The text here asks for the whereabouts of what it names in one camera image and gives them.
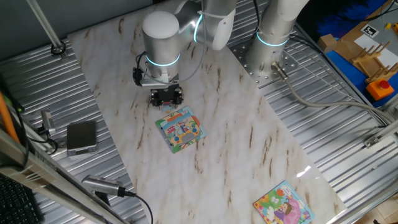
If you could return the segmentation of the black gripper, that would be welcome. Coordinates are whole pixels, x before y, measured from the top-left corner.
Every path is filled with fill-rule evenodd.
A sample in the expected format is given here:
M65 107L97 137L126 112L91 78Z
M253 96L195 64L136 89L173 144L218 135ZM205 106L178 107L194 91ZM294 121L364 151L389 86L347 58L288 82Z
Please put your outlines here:
M151 89L150 103L159 107L161 103L173 103L180 106L183 103L183 90L179 84L170 85L164 89Z

